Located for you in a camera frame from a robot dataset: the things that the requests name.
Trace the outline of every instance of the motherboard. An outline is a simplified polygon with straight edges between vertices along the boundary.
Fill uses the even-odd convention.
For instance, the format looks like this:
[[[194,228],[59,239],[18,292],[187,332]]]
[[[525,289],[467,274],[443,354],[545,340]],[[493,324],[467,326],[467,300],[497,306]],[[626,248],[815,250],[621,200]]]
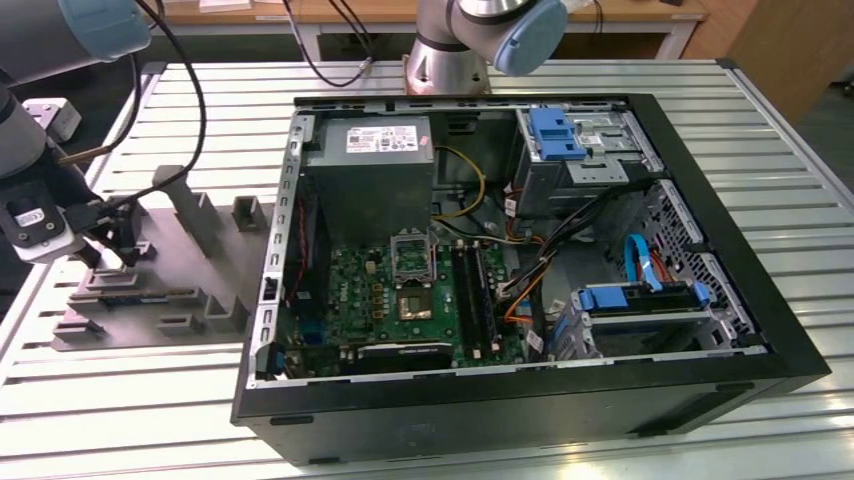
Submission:
[[[366,352],[388,360],[411,353],[407,346],[450,359],[451,368],[522,363],[518,327],[502,324],[487,309],[507,279],[498,245],[435,245],[421,253],[411,246],[398,248],[396,254],[392,250],[332,251],[326,318],[298,323],[306,375],[348,374]],[[467,269],[466,257],[479,265]],[[405,269],[430,270],[435,276],[430,282],[399,283],[395,273]]]

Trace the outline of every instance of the power supply label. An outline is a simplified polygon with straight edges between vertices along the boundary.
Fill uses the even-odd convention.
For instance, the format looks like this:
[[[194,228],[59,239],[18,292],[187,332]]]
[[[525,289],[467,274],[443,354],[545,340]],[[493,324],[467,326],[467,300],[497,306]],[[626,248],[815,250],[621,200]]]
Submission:
[[[417,152],[415,125],[347,130],[347,153]]]

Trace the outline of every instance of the slotted metal worktable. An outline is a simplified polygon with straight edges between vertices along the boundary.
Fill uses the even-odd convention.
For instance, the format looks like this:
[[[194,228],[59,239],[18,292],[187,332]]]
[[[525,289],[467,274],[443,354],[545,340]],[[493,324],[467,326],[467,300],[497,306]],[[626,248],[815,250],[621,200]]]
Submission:
[[[343,79],[352,68],[328,63],[324,70]],[[294,97],[342,92],[299,64],[210,64],[198,69],[211,124],[190,184],[219,204],[247,194],[270,201]],[[239,344],[80,353],[50,348],[71,285],[83,275],[78,263],[59,262],[34,268],[0,326],[0,478],[111,474],[111,479],[235,479],[348,472],[352,477],[346,478],[852,475],[854,202],[742,74],[706,61],[554,62],[525,78],[494,75],[493,87],[499,94],[658,96],[833,374],[791,395],[751,403],[685,436],[300,472],[247,429],[228,423]],[[348,92],[399,94],[399,63],[379,64]],[[151,74],[131,138],[91,169],[96,190],[135,191],[150,185],[159,164],[186,163],[195,145],[195,105],[183,67],[170,65]],[[163,203],[164,197],[158,194],[147,202]]]

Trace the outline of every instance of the ram slot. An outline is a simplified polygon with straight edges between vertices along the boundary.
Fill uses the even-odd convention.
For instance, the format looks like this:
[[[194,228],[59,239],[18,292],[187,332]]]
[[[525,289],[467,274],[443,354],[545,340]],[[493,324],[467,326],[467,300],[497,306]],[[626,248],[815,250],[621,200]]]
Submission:
[[[469,267],[470,290],[475,299],[481,343],[487,351],[497,352],[499,349],[499,343],[498,325],[495,325],[495,309],[493,306],[493,292],[490,291],[483,255],[481,254],[481,248],[477,245],[466,247],[466,265]]]
[[[457,309],[459,315],[459,328],[466,356],[479,359],[482,355],[481,333],[478,328],[478,298],[471,288],[469,277],[466,248],[461,245],[454,248],[451,255],[451,268],[454,269],[454,293],[457,294]]]

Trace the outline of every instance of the gray robot arm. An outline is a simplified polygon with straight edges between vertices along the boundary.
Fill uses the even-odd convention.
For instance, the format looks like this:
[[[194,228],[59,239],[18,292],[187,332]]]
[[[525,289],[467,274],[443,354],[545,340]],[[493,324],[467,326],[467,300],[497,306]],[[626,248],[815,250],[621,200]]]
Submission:
[[[115,61],[150,41],[134,0],[0,2],[0,229],[24,261],[87,249],[66,209],[99,197],[80,170],[58,165],[64,153],[7,86]]]
[[[558,46],[567,16],[561,0],[421,0],[410,93],[489,93],[486,61],[507,75],[531,73]]]

